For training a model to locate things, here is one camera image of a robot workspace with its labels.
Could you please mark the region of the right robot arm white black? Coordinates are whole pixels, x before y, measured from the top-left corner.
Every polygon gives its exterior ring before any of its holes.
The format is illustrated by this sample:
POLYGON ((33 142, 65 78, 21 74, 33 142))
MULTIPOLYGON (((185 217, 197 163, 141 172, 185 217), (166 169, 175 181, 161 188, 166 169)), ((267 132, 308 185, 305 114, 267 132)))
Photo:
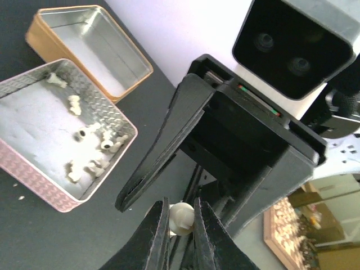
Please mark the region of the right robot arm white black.
POLYGON ((227 199, 222 222, 244 228, 330 162, 328 135, 359 121, 358 96, 337 90, 295 119, 211 55, 195 59, 179 83, 155 142, 118 194, 127 210, 175 157, 186 153, 215 179, 210 199, 227 199))

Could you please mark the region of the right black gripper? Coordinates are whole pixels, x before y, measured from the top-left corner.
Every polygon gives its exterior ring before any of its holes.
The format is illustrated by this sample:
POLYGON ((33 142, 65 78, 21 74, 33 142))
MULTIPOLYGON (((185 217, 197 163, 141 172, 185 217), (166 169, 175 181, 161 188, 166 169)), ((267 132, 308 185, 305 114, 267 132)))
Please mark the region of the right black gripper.
POLYGON ((188 71, 115 207, 124 212, 142 196, 181 145, 215 178, 202 195, 211 205, 226 202, 218 213, 236 236, 312 177, 327 143, 213 56, 198 57, 188 71))

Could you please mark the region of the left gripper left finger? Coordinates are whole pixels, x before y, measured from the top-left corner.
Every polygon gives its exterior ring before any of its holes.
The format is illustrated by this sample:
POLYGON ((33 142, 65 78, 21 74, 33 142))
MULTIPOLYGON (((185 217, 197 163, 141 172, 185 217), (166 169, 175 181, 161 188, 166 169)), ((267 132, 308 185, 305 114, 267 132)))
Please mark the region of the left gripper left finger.
POLYGON ((162 270, 169 268, 169 200, 157 201, 129 241, 103 270, 162 270))

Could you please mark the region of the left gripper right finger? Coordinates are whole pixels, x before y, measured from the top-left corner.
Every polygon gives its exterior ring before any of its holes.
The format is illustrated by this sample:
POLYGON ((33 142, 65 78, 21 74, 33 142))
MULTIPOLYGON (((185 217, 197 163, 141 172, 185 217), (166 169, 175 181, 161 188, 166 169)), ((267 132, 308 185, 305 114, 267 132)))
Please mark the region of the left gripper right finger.
POLYGON ((234 243, 206 201, 194 201, 194 269, 256 270, 258 267, 234 243))

